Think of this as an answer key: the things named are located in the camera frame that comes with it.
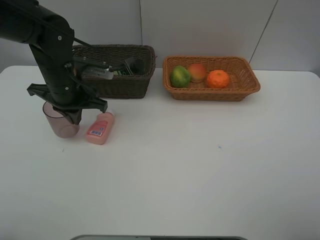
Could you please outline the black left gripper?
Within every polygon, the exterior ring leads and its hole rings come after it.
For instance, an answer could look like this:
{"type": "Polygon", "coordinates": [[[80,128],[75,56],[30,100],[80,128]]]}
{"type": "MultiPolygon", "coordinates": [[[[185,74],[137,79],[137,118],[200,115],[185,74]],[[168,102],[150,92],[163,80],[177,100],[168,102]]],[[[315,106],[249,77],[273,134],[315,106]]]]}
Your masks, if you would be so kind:
{"type": "Polygon", "coordinates": [[[105,112],[108,102],[99,98],[96,91],[82,81],[74,60],[60,64],[49,57],[35,59],[45,84],[32,83],[27,92],[36,95],[61,110],[61,114],[73,125],[79,125],[83,109],[105,112]]]}

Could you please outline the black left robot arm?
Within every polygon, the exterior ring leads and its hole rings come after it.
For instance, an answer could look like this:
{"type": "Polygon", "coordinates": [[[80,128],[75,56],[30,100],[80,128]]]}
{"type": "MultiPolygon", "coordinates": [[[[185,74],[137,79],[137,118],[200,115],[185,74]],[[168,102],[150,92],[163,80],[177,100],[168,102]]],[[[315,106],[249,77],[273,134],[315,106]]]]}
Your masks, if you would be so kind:
{"type": "Polygon", "coordinates": [[[82,81],[82,72],[92,63],[73,54],[74,42],[88,48],[93,45],[76,38],[65,18],[37,0],[2,0],[0,37],[29,45],[45,81],[31,84],[27,88],[30,96],[45,100],[75,125],[80,123],[83,109],[106,112],[107,101],[82,81]]]}

